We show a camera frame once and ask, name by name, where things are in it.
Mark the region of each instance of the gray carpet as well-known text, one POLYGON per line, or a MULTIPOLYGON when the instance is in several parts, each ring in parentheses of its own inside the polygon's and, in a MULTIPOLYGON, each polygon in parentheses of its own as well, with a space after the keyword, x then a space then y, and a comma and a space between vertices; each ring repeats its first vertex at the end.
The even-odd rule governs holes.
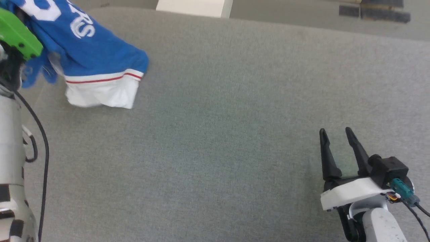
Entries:
MULTIPOLYGON (((357 170, 351 126, 370 154, 410 167, 430 208, 430 43, 90 13, 151 63, 133 110, 76 108, 63 83, 45 85, 35 105, 51 144, 45 242, 345 241, 319 202, 322 127, 345 174, 357 170)), ((42 161, 26 166, 37 217, 42 174, 42 161)), ((425 240, 402 205, 390 209, 409 241, 425 240)))

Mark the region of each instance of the blue fabric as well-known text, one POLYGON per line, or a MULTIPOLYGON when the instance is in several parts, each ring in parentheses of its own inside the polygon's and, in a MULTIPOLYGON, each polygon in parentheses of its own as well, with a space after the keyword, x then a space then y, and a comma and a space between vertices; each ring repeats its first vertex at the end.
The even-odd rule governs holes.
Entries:
POLYGON ((23 87, 31 87, 41 70, 48 82, 55 82, 57 74, 48 60, 48 55, 60 56, 66 76, 88 76, 113 74, 133 69, 145 73, 148 57, 142 50, 124 42, 108 29, 67 0, 55 0, 61 14, 54 21, 38 20, 33 10, 24 4, 32 3, 40 9, 49 9, 47 0, 1 0, 7 9, 22 8, 31 20, 27 23, 43 44, 44 50, 38 58, 26 63, 27 80, 23 87))

